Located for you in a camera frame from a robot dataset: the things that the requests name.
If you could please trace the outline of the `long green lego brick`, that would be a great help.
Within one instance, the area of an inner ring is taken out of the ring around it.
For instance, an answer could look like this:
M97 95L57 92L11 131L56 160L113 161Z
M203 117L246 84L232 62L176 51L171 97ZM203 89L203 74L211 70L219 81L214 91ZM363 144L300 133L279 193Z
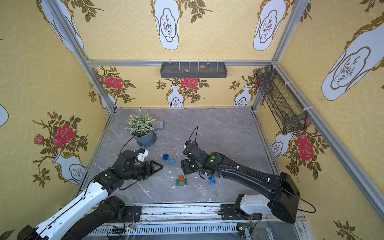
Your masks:
M186 179L186 183L184 184L184 185L180 185L179 183L178 183L178 179L176 179L176 186L177 187L180 187L180 186L187 186L188 185L188 180Z

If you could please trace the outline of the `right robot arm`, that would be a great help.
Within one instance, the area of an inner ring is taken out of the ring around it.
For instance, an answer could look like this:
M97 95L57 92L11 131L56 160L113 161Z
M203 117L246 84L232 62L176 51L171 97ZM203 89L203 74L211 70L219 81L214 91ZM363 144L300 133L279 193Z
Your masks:
M185 175L198 173L201 178L224 178L235 181L251 188L266 197L267 207L278 219L294 224L300 200L300 191L291 176L263 173L244 165L231 158L212 152L207 154L201 150L195 141L185 143L182 170Z

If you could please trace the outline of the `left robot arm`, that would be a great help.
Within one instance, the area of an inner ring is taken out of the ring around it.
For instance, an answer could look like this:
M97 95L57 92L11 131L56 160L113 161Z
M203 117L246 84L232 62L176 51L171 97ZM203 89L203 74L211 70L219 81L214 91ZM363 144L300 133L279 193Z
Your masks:
M134 151L119 153L112 167L100 172L87 188L46 221L36 227L24 227L18 240L60 240L89 210L105 200L126 180L146 180L164 168L155 161L136 164L138 154Z

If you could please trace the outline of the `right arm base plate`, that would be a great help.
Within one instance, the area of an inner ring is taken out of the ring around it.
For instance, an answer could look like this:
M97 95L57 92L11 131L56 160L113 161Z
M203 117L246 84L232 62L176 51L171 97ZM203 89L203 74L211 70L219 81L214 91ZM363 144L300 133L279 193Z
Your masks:
M218 215L221 216L222 220L261 220L262 214L256 213L249 215L245 213L239 204L222 204L220 206L220 210L218 211Z

